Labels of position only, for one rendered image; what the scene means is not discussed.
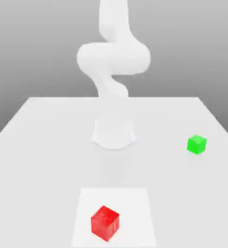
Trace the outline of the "small red cube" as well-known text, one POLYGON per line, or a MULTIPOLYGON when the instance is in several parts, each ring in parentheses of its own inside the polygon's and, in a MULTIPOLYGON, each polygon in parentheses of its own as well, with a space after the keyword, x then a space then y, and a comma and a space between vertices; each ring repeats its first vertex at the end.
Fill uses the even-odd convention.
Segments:
POLYGON ((91 232, 108 242, 120 226, 120 214, 114 210, 101 206, 91 217, 91 232))

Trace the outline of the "small green cube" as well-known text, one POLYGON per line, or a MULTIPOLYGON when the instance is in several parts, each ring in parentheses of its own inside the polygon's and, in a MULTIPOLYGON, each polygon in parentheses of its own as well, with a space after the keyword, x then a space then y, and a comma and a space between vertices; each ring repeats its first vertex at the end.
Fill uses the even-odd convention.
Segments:
POLYGON ((187 150, 198 155, 205 151, 206 143, 206 138, 194 135, 188 139, 187 150))

